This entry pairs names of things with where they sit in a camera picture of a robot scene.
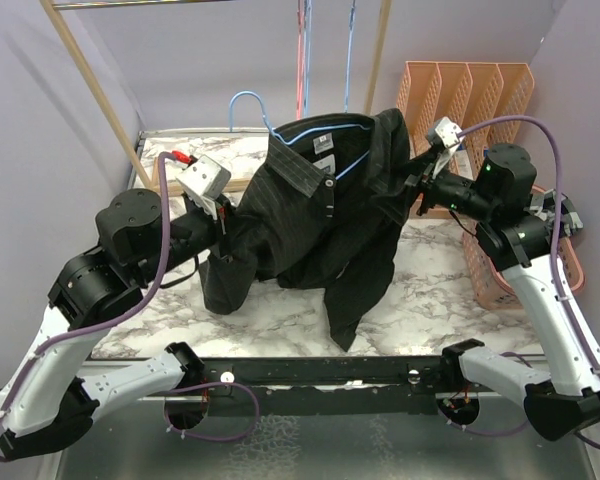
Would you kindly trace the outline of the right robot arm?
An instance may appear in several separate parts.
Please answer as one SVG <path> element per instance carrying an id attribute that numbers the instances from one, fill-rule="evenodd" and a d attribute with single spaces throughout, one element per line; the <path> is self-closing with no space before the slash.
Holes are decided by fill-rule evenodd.
<path id="1" fill-rule="evenodd" d="M 559 259 L 552 257 L 551 229 L 530 210 L 536 178 L 528 152 L 497 144 L 476 179 L 456 175 L 432 147 L 408 163 L 407 187 L 419 208 L 442 206 L 475 222 L 475 238 L 514 290 L 531 321 L 548 368 L 534 370 L 471 339 L 444 349 L 441 383 L 461 391 L 485 386 L 523 408 L 534 430 L 549 441 L 600 422 L 600 348 L 571 294 Z"/>

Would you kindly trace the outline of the grey plaid shirt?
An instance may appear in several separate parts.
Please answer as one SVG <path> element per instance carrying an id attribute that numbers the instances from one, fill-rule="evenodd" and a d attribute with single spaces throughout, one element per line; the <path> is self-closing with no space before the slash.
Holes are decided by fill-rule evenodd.
<path id="1" fill-rule="evenodd" d="M 543 221 L 549 237 L 552 237 L 556 225 L 556 200 L 557 192 L 555 189 L 537 191 L 531 195 L 529 204 L 529 212 Z M 566 195 L 562 195 L 558 228 L 559 237 L 569 238 L 577 235 L 583 229 L 583 221 L 576 211 L 575 206 Z"/>

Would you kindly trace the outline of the blue hanger of black shirt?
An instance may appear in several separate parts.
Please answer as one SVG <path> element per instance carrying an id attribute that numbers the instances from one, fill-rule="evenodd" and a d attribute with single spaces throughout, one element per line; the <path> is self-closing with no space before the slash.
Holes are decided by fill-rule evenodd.
<path id="1" fill-rule="evenodd" d="M 272 135 L 274 138 L 277 138 L 282 144 L 284 144 L 286 146 L 292 146 L 295 143 L 297 143 L 299 140 L 301 140 L 309 135 L 313 135 L 313 134 L 317 134 L 317 133 L 331 133 L 331 132 L 337 131 L 337 130 L 345 130 L 345 129 L 352 129 L 352 128 L 363 130 L 363 131 L 370 130 L 370 128 L 367 128 L 364 125 L 359 124 L 359 123 L 326 125 L 326 126 L 318 126 L 318 127 L 311 127 L 311 128 L 305 129 L 301 133 L 297 134 L 295 137 L 291 138 L 290 140 L 285 140 L 284 137 L 273 128 L 271 122 L 269 121 L 266 107 L 265 107 L 264 101 L 262 100 L 261 96 L 258 95 L 254 91 L 243 90 L 243 91 L 239 91 L 236 94 L 234 94 L 228 104 L 228 127 L 229 127 L 230 133 L 232 133 L 234 131 L 234 127 L 235 127 L 235 121 L 234 121 L 235 104 L 239 98 L 245 97 L 245 96 L 252 97 L 258 102 L 259 107 L 260 107 L 262 122 L 263 122 L 264 126 L 266 127 L 266 130 L 269 132 L 270 135 Z M 359 158 L 354 160 L 349 166 L 347 166 L 342 171 L 337 173 L 335 175 L 335 179 L 340 180 L 343 177 L 345 177 L 347 174 L 349 174 L 350 171 L 352 171 L 361 162 L 363 162 L 369 156 L 369 154 L 370 154 L 370 150 L 367 150 L 366 152 L 364 152 Z"/>

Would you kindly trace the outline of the blue wire hanger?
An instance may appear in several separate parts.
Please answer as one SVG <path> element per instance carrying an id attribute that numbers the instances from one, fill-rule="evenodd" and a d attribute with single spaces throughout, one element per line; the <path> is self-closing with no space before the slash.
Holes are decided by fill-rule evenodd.
<path id="1" fill-rule="evenodd" d="M 311 72 L 311 50 L 312 50 L 312 23 L 313 23 L 313 1 L 306 0 L 303 5 L 302 23 L 302 102 L 301 115 L 303 118 L 309 116 L 310 104 L 310 72 Z"/>
<path id="2" fill-rule="evenodd" d="M 352 60 L 353 38 L 354 38 L 354 30 L 355 30 L 356 3 L 357 3 L 356 0 L 351 1 L 351 7 L 350 7 L 350 12 L 349 12 L 347 52 L 346 52 L 346 69 L 345 69 L 345 82 L 344 82 L 344 100 L 343 100 L 343 109 L 345 112 L 348 112 L 349 102 L 350 102 L 351 60 Z"/>

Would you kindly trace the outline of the black pinstripe shirt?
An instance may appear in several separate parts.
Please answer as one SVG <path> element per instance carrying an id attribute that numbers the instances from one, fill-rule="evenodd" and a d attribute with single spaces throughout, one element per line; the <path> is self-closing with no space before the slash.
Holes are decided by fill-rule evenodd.
<path id="1" fill-rule="evenodd" d="M 320 289 L 331 339 L 348 350 L 362 318 L 382 299 L 412 200 L 409 133 L 400 110 L 367 116 L 332 113 L 275 130 L 290 140 L 303 130 L 359 123 L 369 131 L 309 135 L 292 146 L 270 135 L 263 164 L 229 226 L 233 261 L 210 255 L 200 267 L 205 307 L 229 315 L 255 281 L 285 289 Z M 369 156 L 340 180 L 335 175 Z"/>

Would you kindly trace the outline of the pink wire hanger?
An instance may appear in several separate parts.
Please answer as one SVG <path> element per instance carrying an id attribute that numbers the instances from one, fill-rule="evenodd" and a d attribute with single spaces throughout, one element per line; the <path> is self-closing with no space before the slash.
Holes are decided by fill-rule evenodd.
<path id="1" fill-rule="evenodd" d="M 305 1 L 297 1 L 297 49 L 296 49 L 296 119 L 302 117 L 304 94 L 304 19 Z"/>

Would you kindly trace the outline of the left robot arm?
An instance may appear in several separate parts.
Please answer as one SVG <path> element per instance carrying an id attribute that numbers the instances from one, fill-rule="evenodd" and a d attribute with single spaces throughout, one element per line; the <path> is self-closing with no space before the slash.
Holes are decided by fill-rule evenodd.
<path id="1" fill-rule="evenodd" d="M 167 199 L 131 189 L 96 215 L 97 245 L 65 264 L 33 343 L 0 389 L 0 462 L 62 451 L 112 411 L 202 384 L 204 364 L 185 342 L 112 374 L 79 374 L 110 330 L 149 304 L 168 271 L 223 241 L 233 210 L 226 196 L 197 204 L 187 195 L 185 205 L 172 219 Z"/>

